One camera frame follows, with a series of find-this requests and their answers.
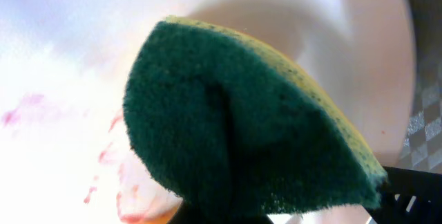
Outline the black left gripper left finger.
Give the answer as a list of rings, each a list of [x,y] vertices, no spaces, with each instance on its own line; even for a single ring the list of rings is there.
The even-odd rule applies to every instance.
[[[183,202],[167,224],[214,224],[200,207]]]

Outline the green yellow sponge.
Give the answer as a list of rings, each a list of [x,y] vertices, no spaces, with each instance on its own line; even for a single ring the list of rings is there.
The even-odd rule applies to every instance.
[[[232,29],[158,22],[123,113],[152,177],[207,216],[380,203],[386,171],[333,100],[282,53]]]

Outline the pink plate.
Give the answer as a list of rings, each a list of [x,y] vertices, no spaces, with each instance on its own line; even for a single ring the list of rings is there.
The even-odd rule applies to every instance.
[[[1,0],[1,222],[118,223],[173,199],[128,150],[127,74],[167,15],[298,62],[393,165],[415,79],[407,0]]]

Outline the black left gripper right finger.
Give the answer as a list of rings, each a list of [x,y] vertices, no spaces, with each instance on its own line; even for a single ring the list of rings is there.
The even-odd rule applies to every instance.
[[[273,224],[267,215],[237,214],[224,217],[221,224]]]

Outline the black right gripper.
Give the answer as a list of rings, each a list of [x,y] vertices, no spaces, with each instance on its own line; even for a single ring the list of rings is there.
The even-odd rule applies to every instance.
[[[378,224],[441,224],[441,175],[385,167],[381,205],[368,209]]]

